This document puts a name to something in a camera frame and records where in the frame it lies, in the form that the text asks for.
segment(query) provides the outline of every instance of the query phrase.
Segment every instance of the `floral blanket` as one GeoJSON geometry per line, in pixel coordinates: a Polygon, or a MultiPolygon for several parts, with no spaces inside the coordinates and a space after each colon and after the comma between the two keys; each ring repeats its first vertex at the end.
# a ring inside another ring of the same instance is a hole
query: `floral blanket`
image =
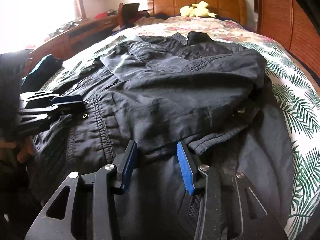
{"type": "Polygon", "coordinates": [[[270,38],[244,30],[233,21],[212,18],[172,17],[153,25],[136,26],[94,44],[63,63],[43,90],[53,90],[59,82],[86,71],[94,59],[112,46],[137,35],[187,36],[190,31],[205,32],[216,41],[241,44],[260,52],[267,60],[266,74],[283,111],[292,141],[294,183],[291,213],[285,231],[290,240],[309,221],[320,200],[320,98],[303,71],[281,45],[270,38]]]}

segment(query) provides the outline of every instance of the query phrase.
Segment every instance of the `red object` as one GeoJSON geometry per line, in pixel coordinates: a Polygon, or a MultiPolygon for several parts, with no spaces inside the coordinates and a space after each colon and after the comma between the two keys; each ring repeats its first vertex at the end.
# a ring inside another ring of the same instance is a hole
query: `red object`
{"type": "Polygon", "coordinates": [[[106,18],[107,16],[108,16],[108,12],[104,12],[104,13],[97,14],[94,18],[96,20],[100,20],[100,19],[106,18]]]}

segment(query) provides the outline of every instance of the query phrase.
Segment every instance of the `wooden wardrobe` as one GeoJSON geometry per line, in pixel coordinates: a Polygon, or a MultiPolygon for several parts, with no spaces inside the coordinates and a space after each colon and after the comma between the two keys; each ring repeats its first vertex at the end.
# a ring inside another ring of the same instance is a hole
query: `wooden wardrobe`
{"type": "Polygon", "coordinates": [[[320,36],[295,0],[258,0],[257,31],[278,41],[320,77],[320,36]]]}

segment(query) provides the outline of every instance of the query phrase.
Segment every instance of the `yellow plush toy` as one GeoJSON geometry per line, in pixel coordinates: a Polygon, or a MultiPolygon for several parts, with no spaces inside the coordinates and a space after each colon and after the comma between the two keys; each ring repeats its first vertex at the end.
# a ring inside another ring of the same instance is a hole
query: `yellow plush toy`
{"type": "Polygon", "coordinates": [[[207,7],[205,1],[201,1],[198,4],[192,4],[191,6],[184,6],[180,9],[181,16],[189,16],[189,17],[213,17],[215,18],[216,14],[211,13],[207,7]]]}

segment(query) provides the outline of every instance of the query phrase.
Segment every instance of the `bright window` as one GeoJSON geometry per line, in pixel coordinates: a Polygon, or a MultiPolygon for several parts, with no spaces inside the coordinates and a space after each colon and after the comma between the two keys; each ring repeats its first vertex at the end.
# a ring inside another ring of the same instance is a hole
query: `bright window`
{"type": "Polygon", "coordinates": [[[75,0],[0,0],[0,53],[38,46],[75,18],[75,0]]]}

